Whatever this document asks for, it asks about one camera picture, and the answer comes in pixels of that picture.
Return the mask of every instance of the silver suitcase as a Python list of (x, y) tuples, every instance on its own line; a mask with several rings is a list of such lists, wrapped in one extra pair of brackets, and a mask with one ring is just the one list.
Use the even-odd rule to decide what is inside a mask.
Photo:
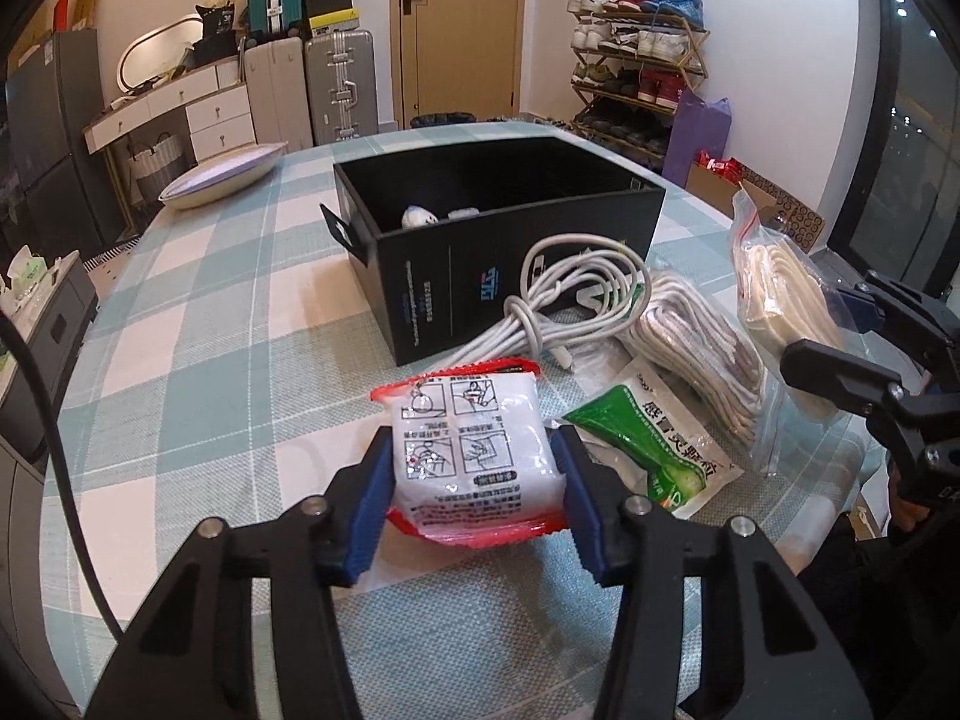
[(285, 38), (248, 49), (243, 63), (256, 141), (286, 141), (287, 151), (311, 148), (304, 41)]
[(306, 44), (306, 84), (317, 143), (376, 135), (373, 35), (330, 32)]

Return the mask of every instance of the person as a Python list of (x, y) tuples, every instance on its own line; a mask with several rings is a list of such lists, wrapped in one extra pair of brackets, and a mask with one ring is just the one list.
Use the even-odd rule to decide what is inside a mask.
[[(857, 541), (843, 514), (799, 579), (856, 670), (875, 717), (956, 716), (960, 517), (900, 498), (900, 480), (892, 469), (885, 538)], [(947, 706), (950, 712), (938, 713)]]

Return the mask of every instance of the refrigerator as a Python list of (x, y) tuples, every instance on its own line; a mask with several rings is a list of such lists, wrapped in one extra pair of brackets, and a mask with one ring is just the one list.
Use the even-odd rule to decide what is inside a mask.
[(6, 85), (13, 164), (40, 252), (80, 250), (90, 259), (124, 229), (107, 163), (86, 149), (83, 129), (104, 108), (97, 31), (55, 32)]

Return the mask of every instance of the trash can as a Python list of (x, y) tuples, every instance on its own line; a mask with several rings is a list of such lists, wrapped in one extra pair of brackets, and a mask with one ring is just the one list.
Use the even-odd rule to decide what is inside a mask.
[(131, 174), (143, 196), (143, 202), (133, 205), (133, 213), (137, 228), (143, 232), (163, 207), (160, 193), (171, 181), (186, 173), (186, 154), (179, 137), (167, 132), (160, 134), (155, 146), (135, 143), (133, 149)]
[(410, 119), (410, 127), (440, 127), (442, 124), (476, 124), (477, 117), (472, 113), (455, 111), (454, 113), (425, 113)]

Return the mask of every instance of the tablecloth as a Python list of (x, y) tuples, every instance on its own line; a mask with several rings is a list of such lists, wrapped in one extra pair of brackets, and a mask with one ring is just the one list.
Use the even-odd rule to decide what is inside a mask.
[[(326, 229), (320, 204), (337, 208), (333, 162), (525, 137), (565, 138), (661, 180), (553, 127), (495, 122), (300, 151), (230, 199), (157, 216), (88, 333), (59, 418), (93, 562), (121, 620), (200, 519), (257, 522), (324, 490), (336, 469), (359, 461), (382, 422), (370, 390), (430, 367), (394, 367), (347, 255)], [(667, 184), (653, 252), (732, 310), (727, 227), (723, 215)], [(608, 364), (570, 375), (546, 362), (544, 416), (582, 402), (616, 372)], [(719, 524), (750, 514), (799, 569), (868, 452), (877, 447), (862, 419), (844, 418), (826, 435), (783, 430), (778, 475), (744, 474), (698, 518)], [(113, 642), (79, 576), (52, 477), (40, 570), (51, 650), (83, 706)], [(694, 652), (697, 584), (686, 592), (685, 651)], [(586, 716), (618, 598), (581, 569), (569, 533), (474, 553), (388, 525), (373, 569), (337, 593), (336, 610), (368, 720), (539, 719)], [(257, 699), (264, 717), (279, 717), (265, 581), (253, 605)], [(695, 658), (685, 664), (689, 690)]]

